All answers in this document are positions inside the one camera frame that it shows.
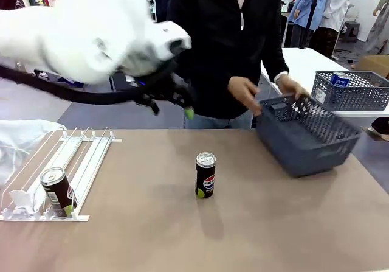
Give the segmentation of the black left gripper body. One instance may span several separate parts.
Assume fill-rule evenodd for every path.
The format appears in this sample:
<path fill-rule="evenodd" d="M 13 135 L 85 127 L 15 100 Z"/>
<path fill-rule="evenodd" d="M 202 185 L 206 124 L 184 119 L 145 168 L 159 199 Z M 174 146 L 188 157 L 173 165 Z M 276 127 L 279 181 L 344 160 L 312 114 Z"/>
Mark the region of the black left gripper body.
<path fill-rule="evenodd" d="M 175 105 L 193 105 L 193 93 L 185 81 L 175 76 L 176 67 L 176 61 L 167 61 L 154 73 L 134 77 L 137 89 L 141 91 L 136 103 L 155 105 L 158 100 L 163 100 Z"/>

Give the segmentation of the person's right hand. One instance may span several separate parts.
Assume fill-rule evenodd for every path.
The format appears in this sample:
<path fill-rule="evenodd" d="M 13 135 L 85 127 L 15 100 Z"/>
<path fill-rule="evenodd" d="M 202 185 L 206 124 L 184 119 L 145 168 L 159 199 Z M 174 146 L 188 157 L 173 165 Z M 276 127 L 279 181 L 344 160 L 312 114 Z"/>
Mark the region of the person's right hand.
<path fill-rule="evenodd" d="M 231 77 L 227 86 L 231 95 L 243 104 L 254 116 L 261 114 L 261 106 L 256 99 L 259 88 L 245 77 Z"/>

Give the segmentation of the person's left hand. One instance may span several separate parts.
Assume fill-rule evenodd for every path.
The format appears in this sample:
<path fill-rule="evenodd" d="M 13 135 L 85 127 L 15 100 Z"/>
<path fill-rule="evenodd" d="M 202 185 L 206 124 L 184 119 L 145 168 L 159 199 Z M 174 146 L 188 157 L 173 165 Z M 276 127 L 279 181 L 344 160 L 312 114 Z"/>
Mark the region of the person's left hand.
<path fill-rule="evenodd" d="M 279 74 L 274 81 L 282 94 L 293 94 L 296 99 L 300 96 L 310 96 L 310 93 L 301 84 L 290 78 L 288 73 Z"/>

